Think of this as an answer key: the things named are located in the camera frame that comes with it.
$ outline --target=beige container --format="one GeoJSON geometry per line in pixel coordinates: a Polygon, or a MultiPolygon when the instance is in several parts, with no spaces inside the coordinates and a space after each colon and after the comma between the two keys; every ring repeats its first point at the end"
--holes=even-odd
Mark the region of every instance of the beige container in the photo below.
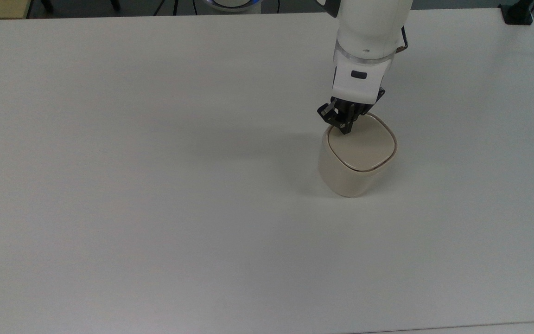
{"type": "Polygon", "coordinates": [[[386,124],[373,114],[361,116],[352,131],[343,135],[328,127],[318,159],[318,171],[337,194],[364,194],[397,152],[397,140],[386,124]]]}

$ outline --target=chair leg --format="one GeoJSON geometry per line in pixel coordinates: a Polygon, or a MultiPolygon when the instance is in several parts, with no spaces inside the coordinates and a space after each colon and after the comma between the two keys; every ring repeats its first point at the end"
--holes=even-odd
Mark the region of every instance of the chair leg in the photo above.
{"type": "Polygon", "coordinates": [[[113,8],[115,11],[121,10],[121,4],[119,4],[119,0],[110,0],[110,3],[113,4],[113,8]]]}
{"type": "Polygon", "coordinates": [[[52,13],[53,12],[53,4],[51,4],[51,0],[40,0],[40,2],[42,2],[43,6],[44,6],[44,10],[47,13],[52,13]]]}

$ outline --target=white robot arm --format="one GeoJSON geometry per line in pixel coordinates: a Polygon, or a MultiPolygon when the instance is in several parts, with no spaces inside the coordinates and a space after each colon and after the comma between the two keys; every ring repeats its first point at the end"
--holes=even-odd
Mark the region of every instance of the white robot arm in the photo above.
{"type": "Polygon", "coordinates": [[[347,134],[358,116],[384,95],[380,84],[398,50],[401,32],[405,38],[402,27],[413,0],[316,1],[339,18],[333,93],[318,114],[347,134]]]}

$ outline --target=gray floor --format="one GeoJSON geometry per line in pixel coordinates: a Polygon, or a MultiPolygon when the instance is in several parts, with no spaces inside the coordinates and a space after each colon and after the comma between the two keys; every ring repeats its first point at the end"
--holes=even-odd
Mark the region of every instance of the gray floor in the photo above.
{"type": "MultiPolygon", "coordinates": [[[[32,0],[28,13],[29,19],[67,18],[67,17],[113,17],[113,16],[151,16],[172,15],[174,0],[120,0],[121,10],[115,12],[110,0],[51,0],[55,7],[54,13],[45,13],[40,0],[32,0]]],[[[195,15],[193,0],[179,0],[176,15],[195,15]]],[[[515,0],[414,0],[413,9],[439,8],[495,8],[498,4],[513,4],[515,0]]],[[[263,13],[275,13],[277,0],[264,0],[263,13]]],[[[199,14],[202,6],[197,6],[199,14]]],[[[314,0],[280,0],[280,13],[310,13],[321,11],[314,0]]]]}

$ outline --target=black button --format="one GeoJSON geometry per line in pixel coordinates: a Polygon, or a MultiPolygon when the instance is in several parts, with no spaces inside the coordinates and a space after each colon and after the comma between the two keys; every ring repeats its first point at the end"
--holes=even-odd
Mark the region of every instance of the black button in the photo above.
{"type": "Polygon", "coordinates": [[[366,72],[352,71],[351,76],[358,79],[365,79],[368,76],[366,72]]]}

